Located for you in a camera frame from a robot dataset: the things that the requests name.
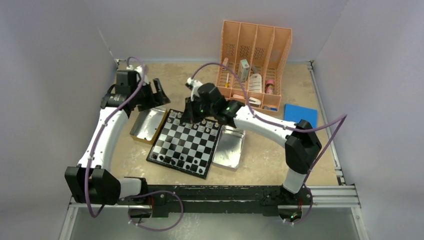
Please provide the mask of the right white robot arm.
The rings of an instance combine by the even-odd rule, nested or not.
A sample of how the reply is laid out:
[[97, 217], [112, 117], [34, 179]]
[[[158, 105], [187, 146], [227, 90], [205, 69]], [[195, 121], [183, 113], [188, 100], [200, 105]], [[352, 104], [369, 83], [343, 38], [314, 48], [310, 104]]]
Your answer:
[[227, 100], [213, 83], [188, 78], [185, 85], [191, 93], [185, 98], [181, 121], [195, 124], [214, 118], [220, 125], [257, 133], [282, 146], [288, 172], [280, 196], [288, 204], [298, 200], [308, 172], [322, 149], [311, 124], [304, 119], [285, 121], [252, 110], [240, 101]]

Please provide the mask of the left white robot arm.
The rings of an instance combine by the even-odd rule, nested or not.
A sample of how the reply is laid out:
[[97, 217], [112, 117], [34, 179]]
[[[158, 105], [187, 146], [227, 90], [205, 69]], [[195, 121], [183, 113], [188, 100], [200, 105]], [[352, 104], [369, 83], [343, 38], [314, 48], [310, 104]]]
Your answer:
[[116, 83], [101, 99], [99, 120], [90, 143], [76, 166], [66, 168], [64, 177], [77, 203], [114, 205], [130, 197], [146, 203], [149, 191], [144, 178], [116, 178], [110, 172], [113, 153], [131, 112], [169, 104], [158, 78], [141, 83], [141, 70], [118, 70]]

